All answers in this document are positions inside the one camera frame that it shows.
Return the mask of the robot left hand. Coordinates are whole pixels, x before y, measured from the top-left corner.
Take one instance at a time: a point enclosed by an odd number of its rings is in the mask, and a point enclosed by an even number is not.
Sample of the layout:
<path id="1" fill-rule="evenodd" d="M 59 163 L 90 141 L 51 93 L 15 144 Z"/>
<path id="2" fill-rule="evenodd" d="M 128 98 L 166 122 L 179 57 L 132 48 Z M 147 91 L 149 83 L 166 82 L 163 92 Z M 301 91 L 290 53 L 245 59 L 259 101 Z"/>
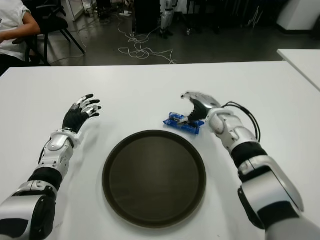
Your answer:
<path id="1" fill-rule="evenodd" d="M 62 122 L 62 129 L 67 129 L 74 133 L 78 133 L 84 123 L 94 117 L 100 115 L 99 110 L 102 107 L 99 105 L 99 99 L 93 99 L 93 94 L 88 94 L 72 104 Z"/>

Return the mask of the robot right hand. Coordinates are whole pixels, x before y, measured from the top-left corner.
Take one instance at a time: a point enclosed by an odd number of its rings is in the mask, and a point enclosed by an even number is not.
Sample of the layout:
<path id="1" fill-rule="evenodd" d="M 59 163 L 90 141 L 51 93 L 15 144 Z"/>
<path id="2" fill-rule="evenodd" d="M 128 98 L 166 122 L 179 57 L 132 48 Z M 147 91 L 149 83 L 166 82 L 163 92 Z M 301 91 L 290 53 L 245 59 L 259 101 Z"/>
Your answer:
<path id="1" fill-rule="evenodd" d="M 186 125 L 195 121 L 204 120 L 211 110 L 221 109 L 221 104 L 212 96 L 201 92 L 188 91 L 181 95 L 181 99 L 188 99 L 193 104 L 193 111 L 183 119 L 179 125 Z"/>

